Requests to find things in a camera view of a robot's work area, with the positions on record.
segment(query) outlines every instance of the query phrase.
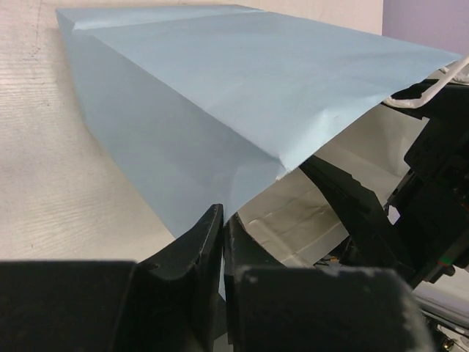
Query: white surface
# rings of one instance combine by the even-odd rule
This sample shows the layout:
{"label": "white surface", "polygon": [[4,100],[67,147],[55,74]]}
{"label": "white surface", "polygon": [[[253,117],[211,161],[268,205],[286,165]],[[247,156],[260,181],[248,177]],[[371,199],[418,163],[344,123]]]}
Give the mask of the white surface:
{"label": "white surface", "polygon": [[[381,31],[382,0],[236,2]],[[155,2],[0,1],[0,258],[142,260],[172,240],[85,129],[54,13],[131,4]]]}

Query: table surface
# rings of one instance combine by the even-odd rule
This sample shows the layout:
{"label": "table surface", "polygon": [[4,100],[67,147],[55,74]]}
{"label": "table surface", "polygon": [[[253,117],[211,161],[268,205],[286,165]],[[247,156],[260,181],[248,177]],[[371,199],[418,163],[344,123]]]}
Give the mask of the table surface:
{"label": "table surface", "polygon": [[[0,1],[0,258],[143,260],[173,239],[85,128],[57,7],[205,1]],[[383,0],[244,0],[380,33]]]}

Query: light blue paper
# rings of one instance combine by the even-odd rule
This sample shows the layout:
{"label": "light blue paper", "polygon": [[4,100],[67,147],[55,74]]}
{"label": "light blue paper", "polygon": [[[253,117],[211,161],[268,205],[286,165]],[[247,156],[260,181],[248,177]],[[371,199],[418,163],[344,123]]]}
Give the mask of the light blue paper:
{"label": "light blue paper", "polygon": [[174,236],[458,59],[239,6],[58,10],[91,132]]}

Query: gray wall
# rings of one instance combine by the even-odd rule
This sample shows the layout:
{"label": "gray wall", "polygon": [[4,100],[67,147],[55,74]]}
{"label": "gray wall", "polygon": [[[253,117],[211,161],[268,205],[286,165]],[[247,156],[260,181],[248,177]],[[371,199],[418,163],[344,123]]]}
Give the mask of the gray wall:
{"label": "gray wall", "polygon": [[383,35],[469,54],[469,0],[384,0]]}

